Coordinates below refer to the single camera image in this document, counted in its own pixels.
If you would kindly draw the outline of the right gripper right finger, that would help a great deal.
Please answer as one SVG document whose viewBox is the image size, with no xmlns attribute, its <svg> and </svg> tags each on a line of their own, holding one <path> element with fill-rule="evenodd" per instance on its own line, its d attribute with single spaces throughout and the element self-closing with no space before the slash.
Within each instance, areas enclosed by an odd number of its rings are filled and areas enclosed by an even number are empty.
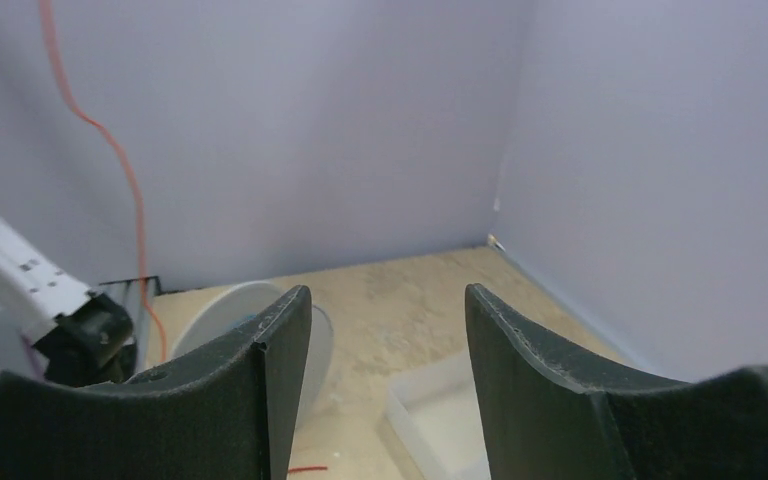
<svg viewBox="0 0 768 480">
<path fill-rule="evenodd" d="M 768 366 L 683 382 L 598 355 L 465 290 L 494 479 L 768 479 Z"/>
</svg>

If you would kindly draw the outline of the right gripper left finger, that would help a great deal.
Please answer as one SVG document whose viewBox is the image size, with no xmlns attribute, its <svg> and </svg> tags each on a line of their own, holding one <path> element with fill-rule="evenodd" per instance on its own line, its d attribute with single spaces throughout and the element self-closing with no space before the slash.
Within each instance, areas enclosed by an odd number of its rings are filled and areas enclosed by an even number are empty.
<svg viewBox="0 0 768 480">
<path fill-rule="evenodd" d="M 0 479 L 283 479 L 312 323 L 297 285 L 252 321 L 131 380 L 0 370 Z"/>
</svg>

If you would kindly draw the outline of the grey plastic cable spool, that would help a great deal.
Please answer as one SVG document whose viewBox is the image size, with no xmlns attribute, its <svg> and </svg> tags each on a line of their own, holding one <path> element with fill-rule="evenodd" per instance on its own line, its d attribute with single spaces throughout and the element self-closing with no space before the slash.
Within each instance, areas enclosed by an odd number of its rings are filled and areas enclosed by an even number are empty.
<svg viewBox="0 0 768 480">
<path fill-rule="evenodd" d="M 201 345 L 253 320 L 261 311 L 275 303 L 284 290 L 267 281 L 253 281 L 232 286 L 209 301 L 184 329 L 176 341 L 172 356 L 180 357 Z M 311 414 L 321 392 L 332 362 L 334 329 L 327 313 L 312 306 L 311 331 L 304 378 L 301 387 L 297 429 Z"/>
</svg>

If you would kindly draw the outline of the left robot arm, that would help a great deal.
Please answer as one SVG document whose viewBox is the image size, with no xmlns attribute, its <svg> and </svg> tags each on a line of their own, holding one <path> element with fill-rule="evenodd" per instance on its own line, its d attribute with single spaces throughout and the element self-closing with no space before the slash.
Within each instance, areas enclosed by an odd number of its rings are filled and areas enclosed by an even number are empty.
<svg viewBox="0 0 768 480">
<path fill-rule="evenodd" d="M 16 315 L 38 376 L 83 387 L 135 373 L 138 349 L 125 307 L 62 270 L 1 216 L 0 304 Z"/>
</svg>

